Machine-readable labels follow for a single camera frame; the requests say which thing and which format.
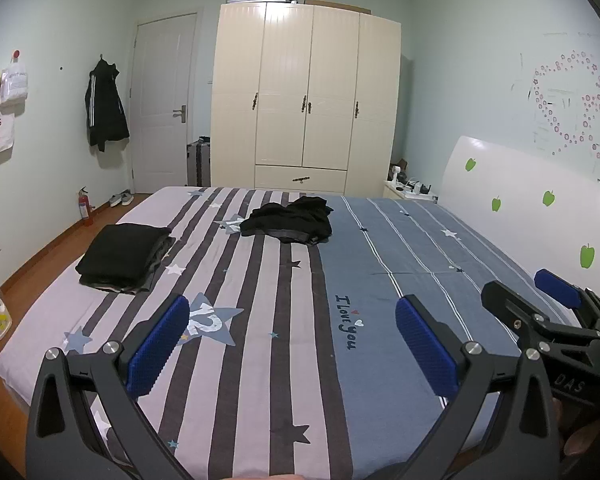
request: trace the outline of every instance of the wooden floor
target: wooden floor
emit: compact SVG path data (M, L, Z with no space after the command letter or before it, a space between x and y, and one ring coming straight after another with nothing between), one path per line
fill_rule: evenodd
M16 326L45 289L51 285L69 264L77 260L87 250L95 235L107 224L115 224L134 206L148 195L136 194L129 206L107 208L95 216L91 226L83 226L74 231L58 246L29 269L13 286L5 292L5 304L13 318L13 326L0 341L0 351L13 334ZM0 450L13 466L25 474L25 437L27 415L11 399L0 378Z

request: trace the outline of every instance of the screw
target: screw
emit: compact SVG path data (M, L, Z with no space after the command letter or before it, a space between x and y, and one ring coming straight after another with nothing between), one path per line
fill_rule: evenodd
M60 351L57 348L50 348L45 352L45 357L50 361L60 355Z
M120 343L117 341L108 341L102 345L102 350L105 354L115 354L120 350Z
M532 361L538 361L540 358L540 352L535 348L527 348L525 354Z
M475 341L469 341L468 343L465 343L464 348L471 355L478 355L482 352L482 346L480 345L480 343L477 343Z

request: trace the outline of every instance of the cardboard box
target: cardboard box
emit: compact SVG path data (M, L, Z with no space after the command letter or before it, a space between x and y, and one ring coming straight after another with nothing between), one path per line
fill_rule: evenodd
M324 2L322 0L305 0L305 5L319 5L321 7L334 7L335 9L353 10L353 12L361 12L362 14L371 14L371 10L354 5L336 4L334 2Z

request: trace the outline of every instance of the sneaker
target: sneaker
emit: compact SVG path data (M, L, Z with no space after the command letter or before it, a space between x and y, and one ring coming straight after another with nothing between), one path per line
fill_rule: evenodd
M134 196L131 194L130 189L125 189L122 192L122 205L129 205L134 201Z
M117 206L120 202L122 202L122 193L113 195L109 198L109 207Z

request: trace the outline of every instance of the wardrobe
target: wardrobe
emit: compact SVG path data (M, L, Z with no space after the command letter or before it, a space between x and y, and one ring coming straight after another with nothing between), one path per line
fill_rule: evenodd
M212 186L382 196L400 23L301 4L221 7Z

